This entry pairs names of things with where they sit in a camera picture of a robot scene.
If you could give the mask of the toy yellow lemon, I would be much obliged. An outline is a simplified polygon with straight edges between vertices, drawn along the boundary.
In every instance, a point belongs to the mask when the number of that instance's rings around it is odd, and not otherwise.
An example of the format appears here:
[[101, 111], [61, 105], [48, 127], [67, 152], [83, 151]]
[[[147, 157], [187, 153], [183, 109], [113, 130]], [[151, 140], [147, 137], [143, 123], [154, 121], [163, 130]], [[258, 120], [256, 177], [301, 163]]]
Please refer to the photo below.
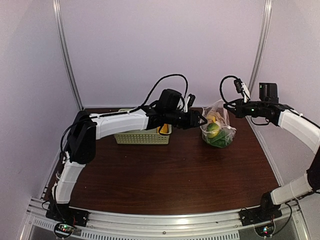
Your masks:
[[215, 123], [217, 121], [217, 113], [216, 112], [209, 112], [205, 118], [207, 119], [208, 123]]

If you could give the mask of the toy green yellow mango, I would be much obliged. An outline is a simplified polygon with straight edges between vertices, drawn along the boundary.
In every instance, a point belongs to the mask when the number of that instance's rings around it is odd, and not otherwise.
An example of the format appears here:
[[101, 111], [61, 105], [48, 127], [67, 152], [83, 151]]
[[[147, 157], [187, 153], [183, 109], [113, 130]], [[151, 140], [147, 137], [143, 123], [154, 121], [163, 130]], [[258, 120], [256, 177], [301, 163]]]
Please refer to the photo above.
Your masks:
[[210, 134], [218, 134], [220, 131], [220, 125], [216, 122], [212, 122], [207, 125], [206, 131]]

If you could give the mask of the clear zip top bag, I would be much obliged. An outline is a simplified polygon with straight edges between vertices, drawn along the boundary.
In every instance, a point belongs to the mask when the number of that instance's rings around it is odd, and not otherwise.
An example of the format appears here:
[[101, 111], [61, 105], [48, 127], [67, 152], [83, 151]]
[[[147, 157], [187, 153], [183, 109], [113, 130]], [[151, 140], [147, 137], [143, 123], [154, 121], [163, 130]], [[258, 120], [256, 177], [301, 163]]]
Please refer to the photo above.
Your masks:
[[229, 114], [224, 108], [224, 103], [221, 99], [202, 109], [202, 115], [207, 120], [207, 123], [200, 127], [202, 139], [215, 148], [229, 146], [237, 131], [230, 126]]

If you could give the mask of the toy bok choy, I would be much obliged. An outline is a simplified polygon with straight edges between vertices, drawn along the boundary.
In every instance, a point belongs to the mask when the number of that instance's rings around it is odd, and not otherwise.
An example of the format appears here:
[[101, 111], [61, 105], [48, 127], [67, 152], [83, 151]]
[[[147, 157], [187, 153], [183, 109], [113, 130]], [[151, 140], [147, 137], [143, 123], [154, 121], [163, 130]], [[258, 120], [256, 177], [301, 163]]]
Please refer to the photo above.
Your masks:
[[231, 144], [233, 138], [226, 131], [220, 131], [215, 137], [206, 137], [205, 140], [213, 147], [225, 148]]

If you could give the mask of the green plastic basket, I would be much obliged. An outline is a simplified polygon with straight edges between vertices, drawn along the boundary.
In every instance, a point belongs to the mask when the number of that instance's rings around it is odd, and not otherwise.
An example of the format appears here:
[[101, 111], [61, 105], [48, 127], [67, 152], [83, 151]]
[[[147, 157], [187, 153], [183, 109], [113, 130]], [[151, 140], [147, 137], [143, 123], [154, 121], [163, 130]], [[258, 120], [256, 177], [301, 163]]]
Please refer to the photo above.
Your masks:
[[114, 134], [117, 144], [123, 145], [167, 145], [172, 133], [168, 124], [168, 134], [159, 134], [158, 128], [149, 130], [132, 130]]

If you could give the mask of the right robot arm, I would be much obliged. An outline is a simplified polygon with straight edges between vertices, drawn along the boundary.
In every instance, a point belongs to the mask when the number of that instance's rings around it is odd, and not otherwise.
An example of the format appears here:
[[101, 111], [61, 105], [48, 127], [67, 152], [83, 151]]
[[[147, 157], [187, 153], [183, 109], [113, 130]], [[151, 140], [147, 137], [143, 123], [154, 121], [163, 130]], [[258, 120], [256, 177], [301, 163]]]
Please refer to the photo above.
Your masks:
[[236, 118], [250, 116], [266, 119], [268, 124], [291, 133], [315, 155], [303, 176], [262, 195], [256, 216], [259, 220], [266, 221], [280, 208], [281, 204], [319, 192], [320, 127], [289, 105], [281, 104], [276, 83], [260, 83], [258, 101], [251, 100], [246, 84], [239, 78], [236, 78], [233, 83], [242, 98], [225, 102], [223, 105], [225, 109], [233, 113]]

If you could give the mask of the toy orange mango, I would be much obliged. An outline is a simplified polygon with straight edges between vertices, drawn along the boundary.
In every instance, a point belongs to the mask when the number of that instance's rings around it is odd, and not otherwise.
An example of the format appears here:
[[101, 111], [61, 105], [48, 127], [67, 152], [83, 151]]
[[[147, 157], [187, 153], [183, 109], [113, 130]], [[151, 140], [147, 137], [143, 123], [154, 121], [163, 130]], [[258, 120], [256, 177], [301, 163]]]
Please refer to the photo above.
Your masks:
[[168, 134], [168, 132], [169, 132], [168, 124], [165, 123], [163, 126], [158, 127], [157, 132], [159, 134], [163, 134], [163, 135]]

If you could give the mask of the right circuit board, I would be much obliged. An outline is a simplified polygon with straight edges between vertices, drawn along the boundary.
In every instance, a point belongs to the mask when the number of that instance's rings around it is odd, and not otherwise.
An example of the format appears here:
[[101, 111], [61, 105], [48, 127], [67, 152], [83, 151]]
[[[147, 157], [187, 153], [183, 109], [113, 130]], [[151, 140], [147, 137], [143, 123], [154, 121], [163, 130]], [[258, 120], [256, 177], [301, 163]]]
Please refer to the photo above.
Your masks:
[[273, 236], [276, 226], [273, 222], [254, 226], [254, 231], [261, 238], [270, 238]]

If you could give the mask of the circuit board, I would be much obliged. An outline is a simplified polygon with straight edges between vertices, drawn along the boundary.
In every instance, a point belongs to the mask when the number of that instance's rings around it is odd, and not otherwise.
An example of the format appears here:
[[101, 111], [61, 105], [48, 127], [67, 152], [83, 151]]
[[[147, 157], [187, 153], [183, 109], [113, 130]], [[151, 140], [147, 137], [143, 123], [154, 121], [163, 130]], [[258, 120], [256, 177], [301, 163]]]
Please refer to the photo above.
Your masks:
[[53, 227], [53, 233], [60, 239], [70, 237], [75, 230], [74, 226], [68, 225], [64, 222], [58, 222]]
[[254, 231], [261, 238], [270, 238], [273, 236], [276, 226], [273, 222], [254, 226]]

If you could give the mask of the left circuit board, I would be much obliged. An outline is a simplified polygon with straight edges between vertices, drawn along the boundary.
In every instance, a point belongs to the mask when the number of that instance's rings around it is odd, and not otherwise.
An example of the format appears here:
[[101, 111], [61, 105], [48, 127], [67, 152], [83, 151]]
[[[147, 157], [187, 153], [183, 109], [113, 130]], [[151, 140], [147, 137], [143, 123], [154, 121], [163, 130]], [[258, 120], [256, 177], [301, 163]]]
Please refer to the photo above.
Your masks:
[[70, 237], [75, 230], [74, 226], [68, 225], [64, 222], [58, 222], [53, 227], [53, 233], [60, 239]]

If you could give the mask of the right aluminium frame post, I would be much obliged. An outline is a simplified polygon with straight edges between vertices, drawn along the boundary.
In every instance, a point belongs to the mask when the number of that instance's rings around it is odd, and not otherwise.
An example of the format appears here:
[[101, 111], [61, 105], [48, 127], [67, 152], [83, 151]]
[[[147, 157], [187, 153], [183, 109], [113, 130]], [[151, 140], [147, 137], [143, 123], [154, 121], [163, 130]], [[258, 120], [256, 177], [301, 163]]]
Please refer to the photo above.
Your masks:
[[250, 92], [252, 92], [254, 89], [254, 86], [259, 74], [260, 66], [262, 63], [263, 53], [266, 47], [270, 24], [271, 24], [272, 9], [273, 9], [273, 1], [265, 0], [258, 46], [257, 46], [256, 55], [255, 55], [253, 68], [252, 68], [252, 72], [249, 80], [249, 86], [248, 86], [248, 89]]

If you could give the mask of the front aluminium rail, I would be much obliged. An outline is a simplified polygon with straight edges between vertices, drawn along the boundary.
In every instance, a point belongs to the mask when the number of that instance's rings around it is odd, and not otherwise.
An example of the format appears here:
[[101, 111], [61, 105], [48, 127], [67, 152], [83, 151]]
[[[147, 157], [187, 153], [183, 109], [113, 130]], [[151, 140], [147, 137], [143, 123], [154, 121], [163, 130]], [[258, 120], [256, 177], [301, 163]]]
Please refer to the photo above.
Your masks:
[[243, 225], [240, 209], [200, 214], [143, 215], [90, 210], [86, 226], [76, 226], [71, 240], [261, 240], [258, 231], [274, 224], [274, 240], [309, 240], [297, 202], [282, 205], [272, 221]]

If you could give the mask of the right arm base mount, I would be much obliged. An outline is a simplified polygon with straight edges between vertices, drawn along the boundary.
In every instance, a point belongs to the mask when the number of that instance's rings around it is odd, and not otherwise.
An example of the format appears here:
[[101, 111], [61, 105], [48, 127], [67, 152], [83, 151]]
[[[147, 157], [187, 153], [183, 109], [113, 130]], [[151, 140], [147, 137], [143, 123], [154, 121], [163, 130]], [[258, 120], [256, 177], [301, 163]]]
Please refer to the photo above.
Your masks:
[[270, 222], [283, 215], [280, 209], [263, 210], [260, 206], [254, 208], [243, 207], [238, 214], [243, 227]]

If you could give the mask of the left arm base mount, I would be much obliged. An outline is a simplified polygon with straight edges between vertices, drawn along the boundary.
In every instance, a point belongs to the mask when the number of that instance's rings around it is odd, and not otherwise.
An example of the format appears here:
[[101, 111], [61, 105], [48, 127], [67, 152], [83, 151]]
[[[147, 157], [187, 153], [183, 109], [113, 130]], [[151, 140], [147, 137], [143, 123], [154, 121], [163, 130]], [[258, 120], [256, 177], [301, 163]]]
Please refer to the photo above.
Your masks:
[[66, 210], [56, 209], [47, 210], [45, 217], [56, 222], [66, 223], [70, 226], [86, 227], [89, 219], [89, 212], [75, 208], [68, 208]]

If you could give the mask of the left aluminium frame post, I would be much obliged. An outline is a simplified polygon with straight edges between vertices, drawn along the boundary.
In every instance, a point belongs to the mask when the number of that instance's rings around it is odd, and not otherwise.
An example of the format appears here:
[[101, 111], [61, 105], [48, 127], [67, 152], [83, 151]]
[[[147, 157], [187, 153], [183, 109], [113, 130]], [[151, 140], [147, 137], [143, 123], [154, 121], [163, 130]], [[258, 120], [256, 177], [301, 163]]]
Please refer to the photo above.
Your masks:
[[62, 59], [63, 63], [66, 69], [66, 74], [68, 77], [68, 81], [70, 84], [71, 92], [73, 94], [76, 106], [78, 110], [83, 110], [84, 106], [80, 97], [80, 93], [76, 84], [75, 76], [74, 76], [74, 71], [72, 68], [72, 63], [71, 63], [71, 58], [68, 50], [68, 44], [67, 44], [67, 39], [66, 39], [66, 34], [65, 34], [65, 29], [64, 29], [64, 23], [63, 23], [63, 16], [62, 16], [62, 11], [61, 11], [61, 1], [60, 0], [53, 0], [52, 1], [53, 5], [53, 13], [56, 21], [56, 26], [57, 26], [57, 34], [60, 42], [60, 48], [61, 48], [61, 53], [62, 53]]

